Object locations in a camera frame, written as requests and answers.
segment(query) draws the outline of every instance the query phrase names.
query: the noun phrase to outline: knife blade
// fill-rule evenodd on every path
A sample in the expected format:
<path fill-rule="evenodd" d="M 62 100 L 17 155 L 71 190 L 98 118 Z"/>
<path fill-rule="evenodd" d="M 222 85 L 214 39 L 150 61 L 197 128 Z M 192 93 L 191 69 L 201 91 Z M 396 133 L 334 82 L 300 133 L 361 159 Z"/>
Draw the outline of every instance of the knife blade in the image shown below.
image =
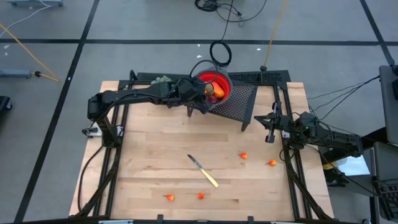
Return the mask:
<path fill-rule="evenodd" d="M 212 178 L 211 175 L 208 174 L 208 173 L 203 169 L 203 166 L 201 166 L 200 163 L 199 163 L 193 156 L 191 156 L 191 155 L 189 155 L 189 154 L 188 154 L 187 156 L 192 160 L 192 162 L 194 163 L 194 165 L 197 166 L 197 167 L 200 169 L 200 171 L 205 175 L 205 177 L 207 177 L 207 179 L 214 185 L 214 187 L 217 188 L 217 187 L 218 187 L 217 181 L 216 181 L 214 178 Z"/>

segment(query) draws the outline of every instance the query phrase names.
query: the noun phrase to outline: wooden tabletop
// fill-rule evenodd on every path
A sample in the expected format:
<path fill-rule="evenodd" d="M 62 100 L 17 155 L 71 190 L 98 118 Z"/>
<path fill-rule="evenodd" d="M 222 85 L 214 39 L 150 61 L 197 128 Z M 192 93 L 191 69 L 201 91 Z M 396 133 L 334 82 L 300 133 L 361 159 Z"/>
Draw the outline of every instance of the wooden tabletop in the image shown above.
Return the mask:
<path fill-rule="evenodd" d="M 106 81 L 101 91 L 117 87 L 118 82 Z M 292 111 L 307 111 L 303 83 L 288 83 L 288 88 Z M 274 100 L 272 87 L 259 86 L 253 116 L 272 112 Z M 156 219 L 163 214 L 167 220 L 247 220 L 248 216 L 257 221 L 294 220 L 287 172 L 278 156 L 282 149 L 280 133 L 275 133 L 273 144 L 265 143 L 267 133 L 254 119 L 241 132 L 241 123 L 228 118 L 199 111 L 189 118 L 184 106 L 168 109 L 150 103 L 129 105 L 111 218 Z M 88 140 L 82 167 L 100 145 L 99 137 Z M 248 159 L 241 159 L 241 152 L 246 152 Z M 310 148 L 300 152 L 308 191 L 332 217 L 320 157 Z M 187 154 L 219 183 L 217 189 Z M 82 206 L 98 186 L 103 156 L 104 149 L 85 172 Z M 266 165 L 270 159 L 277 160 L 275 167 Z M 304 217 L 302 196 L 296 191 L 300 216 Z M 197 199 L 199 192 L 205 194 L 204 199 Z M 169 202 L 163 196 L 167 194 L 174 195 L 175 200 Z M 71 215 L 78 211 L 76 203 L 77 185 Z"/>

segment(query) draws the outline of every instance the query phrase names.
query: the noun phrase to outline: red bowl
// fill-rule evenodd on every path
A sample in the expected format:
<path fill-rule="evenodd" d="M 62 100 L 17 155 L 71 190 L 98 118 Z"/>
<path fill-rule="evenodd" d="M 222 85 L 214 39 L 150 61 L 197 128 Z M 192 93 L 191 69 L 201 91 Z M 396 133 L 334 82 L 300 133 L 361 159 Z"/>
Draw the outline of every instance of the red bowl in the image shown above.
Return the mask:
<path fill-rule="evenodd" d="M 217 73 L 213 71 L 203 72 L 198 75 L 198 78 L 206 83 L 214 80 L 216 74 Z M 229 80 L 222 73 L 218 73 L 218 76 L 216 77 L 214 82 L 216 82 L 220 86 L 220 88 L 223 89 L 224 91 L 224 96 L 221 102 L 226 100 L 231 94 L 231 84 Z"/>

